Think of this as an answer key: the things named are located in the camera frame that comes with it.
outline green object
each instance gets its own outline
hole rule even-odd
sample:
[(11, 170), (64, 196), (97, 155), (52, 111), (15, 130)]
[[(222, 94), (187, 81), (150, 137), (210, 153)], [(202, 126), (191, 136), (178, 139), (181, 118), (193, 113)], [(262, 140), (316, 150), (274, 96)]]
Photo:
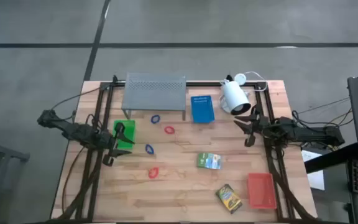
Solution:
[[(121, 122), (125, 126), (124, 135), (129, 140), (135, 142), (135, 121), (134, 120), (115, 120), (114, 121), (114, 127), (112, 129), (112, 135), (114, 136), (116, 131), (114, 130), (116, 128), (116, 125), (118, 122)], [(123, 142), (121, 140), (118, 140), (118, 147), (117, 149), (127, 149), (132, 150), (134, 148), (134, 145), (128, 142)]]
[(212, 153), (199, 153), (197, 156), (197, 166), (207, 169), (221, 169), (222, 157)]

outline concrete floor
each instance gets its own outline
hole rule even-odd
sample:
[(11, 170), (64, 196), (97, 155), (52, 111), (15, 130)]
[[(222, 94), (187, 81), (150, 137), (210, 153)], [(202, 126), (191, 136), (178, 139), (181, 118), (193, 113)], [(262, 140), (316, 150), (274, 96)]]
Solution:
[[(91, 43), (103, 3), (0, 0), (0, 43)], [(101, 41), (358, 42), (358, 1), (112, 0)], [(50, 215), (67, 141), (36, 119), (80, 92), (90, 51), (0, 49), (0, 144), (31, 153), (15, 187), (5, 189), (10, 209), (0, 220), (37, 222)], [(291, 107), (302, 111), (347, 96), (346, 78), (358, 76), (358, 48), (100, 49), (91, 80), (110, 80), (114, 74), (125, 78), (126, 72), (216, 80), (249, 70), (284, 80)], [(69, 115), (76, 104), (65, 103), (57, 112)], [(329, 121), (349, 107), (346, 102), (302, 118)], [(346, 144), (356, 141), (353, 128), (341, 129)], [(342, 181), (328, 181), (327, 195)], [(327, 206), (340, 210), (337, 201), (346, 201), (343, 196), (323, 198), (317, 204), (320, 217), (342, 219)]]

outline wooden table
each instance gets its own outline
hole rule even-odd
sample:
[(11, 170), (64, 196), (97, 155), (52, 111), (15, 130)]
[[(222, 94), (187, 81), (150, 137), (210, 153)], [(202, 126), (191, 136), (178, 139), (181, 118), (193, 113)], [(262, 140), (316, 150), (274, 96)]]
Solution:
[[(100, 82), (85, 82), (82, 92), (97, 88), (99, 84)], [(268, 86), (275, 117), (291, 117), (284, 82), (268, 81)], [(114, 88), (108, 125), (110, 131), (115, 119), (125, 119), (121, 110), (123, 90), (124, 88)], [(186, 92), (186, 121), (182, 121), (181, 112), (176, 111), (134, 111), (132, 119), (136, 121), (136, 145), (132, 154), (119, 157), (112, 167), (102, 166), (94, 212), (95, 222), (277, 220), (274, 210), (251, 209), (248, 202), (246, 184), (248, 173), (269, 171), (262, 138), (257, 134), (255, 145), (244, 147), (246, 136), (233, 123), (233, 116), (219, 107), (218, 99), (221, 91), (218, 87), (189, 87)], [(255, 94), (252, 90), (249, 92), (249, 101), (254, 105)], [(191, 122), (190, 96), (194, 95), (212, 96), (215, 113), (213, 123)], [(86, 116), (94, 113), (97, 96), (97, 91), (81, 96), (76, 122), (84, 123)], [(106, 97), (103, 100), (102, 113), (105, 104)], [(150, 122), (154, 114), (161, 116), (158, 124)], [(165, 134), (163, 129), (166, 126), (173, 126), (175, 134)], [(146, 144), (154, 147), (155, 155), (151, 156), (145, 152)], [(77, 142), (69, 143), (52, 218), (62, 213), (62, 188), (68, 169), (80, 149), (81, 146)], [(196, 157), (200, 152), (222, 155), (223, 168), (221, 170), (197, 168)], [(68, 181), (66, 206), (80, 189), (85, 157), (84, 150)], [(316, 217), (300, 149), (296, 146), (288, 146), (285, 149), (284, 161), (291, 191), (306, 210)], [(148, 170), (156, 166), (160, 169), (158, 177), (149, 179)], [(242, 199), (243, 206), (232, 215), (215, 195), (217, 189), (224, 184), (229, 184)]]

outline white paper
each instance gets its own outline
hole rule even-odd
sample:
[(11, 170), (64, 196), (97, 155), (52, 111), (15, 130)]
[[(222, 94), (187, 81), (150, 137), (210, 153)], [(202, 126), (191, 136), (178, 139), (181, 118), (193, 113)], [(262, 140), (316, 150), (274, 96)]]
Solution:
[[(321, 154), (302, 150), (303, 162), (319, 156), (321, 156)], [(308, 179), (311, 188), (324, 190), (324, 174), (322, 170), (308, 174)]]

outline red container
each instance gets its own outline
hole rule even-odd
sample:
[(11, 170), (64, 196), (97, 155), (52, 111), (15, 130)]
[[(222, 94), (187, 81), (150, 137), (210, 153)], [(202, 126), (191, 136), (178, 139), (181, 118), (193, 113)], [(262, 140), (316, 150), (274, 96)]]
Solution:
[(269, 173), (248, 174), (249, 205), (256, 209), (276, 209), (273, 176)]

